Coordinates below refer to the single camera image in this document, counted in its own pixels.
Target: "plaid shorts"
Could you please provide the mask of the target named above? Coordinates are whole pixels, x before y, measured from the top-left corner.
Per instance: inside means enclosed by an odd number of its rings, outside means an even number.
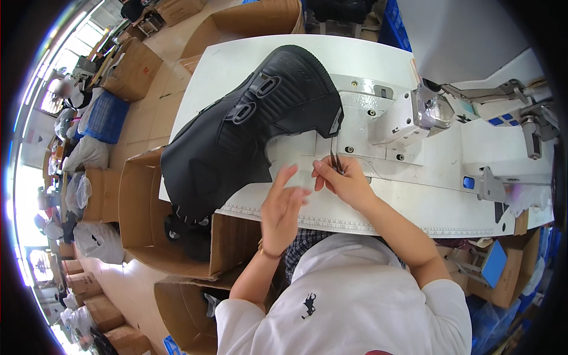
[[[310,249],[312,246],[321,242],[330,235],[337,234],[336,232],[326,232],[326,231],[315,231],[313,229],[298,228],[298,234],[296,239],[286,248],[286,253],[284,254],[284,264],[286,265],[286,279],[288,283],[292,283],[292,275],[294,275],[294,270],[300,261],[300,258],[304,253]],[[389,245],[381,237],[374,237],[379,241],[383,242],[387,247]],[[402,268],[405,268],[405,263],[398,258]]]

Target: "measuring tape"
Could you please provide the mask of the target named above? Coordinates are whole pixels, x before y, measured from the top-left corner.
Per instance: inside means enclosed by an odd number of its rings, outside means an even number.
[[[251,220],[261,220],[260,208],[245,206],[242,204],[226,203],[216,211],[217,213]],[[317,216],[298,216],[298,227],[316,229],[319,231],[329,231],[337,233],[351,233],[362,235],[379,234],[369,222],[342,220],[336,218],[325,218]],[[452,228],[452,227],[420,227],[431,237],[439,236],[490,236],[493,235],[493,228]]]

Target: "gold bracelet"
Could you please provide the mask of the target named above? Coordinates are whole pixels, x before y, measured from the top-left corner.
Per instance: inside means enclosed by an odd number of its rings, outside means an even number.
[[[267,252],[264,250],[264,248],[262,247],[262,238],[260,238],[260,240],[258,241],[258,250],[260,250],[260,255],[264,255],[264,256],[266,256],[268,259],[271,259],[271,260],[278,260],[278,259],[280,259],[280,258],[284,255],[284,253],[286,253],[286,250],[284,250],[284,251],[282,252],[282,254],[280,254],[279,256],[276,256],[276,255],[272,255],[272,254],[267,253]]]

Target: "black embroidered logo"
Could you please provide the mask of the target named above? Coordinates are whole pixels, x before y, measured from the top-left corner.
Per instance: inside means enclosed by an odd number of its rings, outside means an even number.
[[[314,299],[316,299],[316,295],[313,294],[313,293],[310,293],[308,295],[308,297],[306,298],[306,301],[304,302],[304,304],[306,305],[306,307],[308,307],[308,310],[306,311],[306,312],[308,312],[308,315],[305,316],[305,317],[302,316],[302,319],[308,318],[309,316],[314,314],[314,312],[316,311],[316,307],[314,307]]]

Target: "scissors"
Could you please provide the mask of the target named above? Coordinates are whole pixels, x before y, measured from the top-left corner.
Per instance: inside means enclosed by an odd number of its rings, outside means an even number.
[[[331,151],[331,148],[329,149],[329,156],[331,157],[331,166],[333,167],[333,169],[335,171],[337,171],[338,173],[340,173],[341,175],[344,174],[343,168],[341,167],[341,162],[339,161],[339,155],[335,154],[335,156],[333,155],[333,152]]]

